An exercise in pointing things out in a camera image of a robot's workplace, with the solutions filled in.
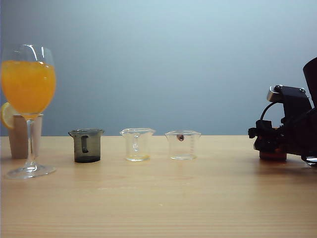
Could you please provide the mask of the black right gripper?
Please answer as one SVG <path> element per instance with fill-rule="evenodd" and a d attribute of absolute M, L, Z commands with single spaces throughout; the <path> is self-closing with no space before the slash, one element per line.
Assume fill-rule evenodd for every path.
<path fill-rule="evenodd" d="M 302 160 L 317 159 L 317 109 L 308 107 L 284 107 L 283 132 L 291 154 Z M 255 138 L 254 149 L 260 152 L 281 152 L 280 129 L 272 128 L 270 120 L 256 121 L 256 127 L 248 129 L 249 138 Z"/>

